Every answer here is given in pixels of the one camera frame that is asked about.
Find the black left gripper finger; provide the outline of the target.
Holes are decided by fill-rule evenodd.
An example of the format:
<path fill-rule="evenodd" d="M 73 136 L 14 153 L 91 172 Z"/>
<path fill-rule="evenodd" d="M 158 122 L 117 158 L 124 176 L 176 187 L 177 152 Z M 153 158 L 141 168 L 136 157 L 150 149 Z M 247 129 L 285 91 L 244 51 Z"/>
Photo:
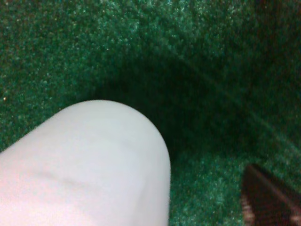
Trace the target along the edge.
<path fill-rule="evenodd" d="M 301 224 L 301 194 L 255 163 L 244 169 L 240 204 L 246 226 Z"/>

